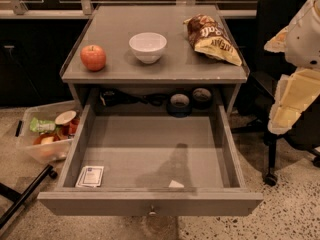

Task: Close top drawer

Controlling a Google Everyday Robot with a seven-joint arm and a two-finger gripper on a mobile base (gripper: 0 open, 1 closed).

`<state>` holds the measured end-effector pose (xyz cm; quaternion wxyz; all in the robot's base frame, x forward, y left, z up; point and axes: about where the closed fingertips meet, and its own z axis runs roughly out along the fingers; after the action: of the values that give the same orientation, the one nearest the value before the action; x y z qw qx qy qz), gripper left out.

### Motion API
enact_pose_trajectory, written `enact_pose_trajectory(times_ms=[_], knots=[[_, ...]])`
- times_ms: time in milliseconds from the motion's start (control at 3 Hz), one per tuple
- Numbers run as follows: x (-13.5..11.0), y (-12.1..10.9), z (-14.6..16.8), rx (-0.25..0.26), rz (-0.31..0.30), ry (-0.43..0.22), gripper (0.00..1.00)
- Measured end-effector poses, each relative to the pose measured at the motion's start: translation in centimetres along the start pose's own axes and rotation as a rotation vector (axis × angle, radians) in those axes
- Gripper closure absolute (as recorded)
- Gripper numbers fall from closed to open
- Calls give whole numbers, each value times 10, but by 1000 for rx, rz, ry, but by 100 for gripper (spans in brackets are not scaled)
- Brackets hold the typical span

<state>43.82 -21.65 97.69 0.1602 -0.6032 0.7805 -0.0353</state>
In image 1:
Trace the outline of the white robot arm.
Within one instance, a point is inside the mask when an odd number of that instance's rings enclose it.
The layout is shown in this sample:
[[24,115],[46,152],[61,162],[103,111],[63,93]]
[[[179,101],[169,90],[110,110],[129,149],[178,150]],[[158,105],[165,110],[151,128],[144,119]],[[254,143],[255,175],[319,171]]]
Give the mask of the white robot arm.
[[268,130],[282,135],[320,95],[320,0],[307,0],[264,49],[283,52],[296,67],[291,75],[281,75],[269,112]]

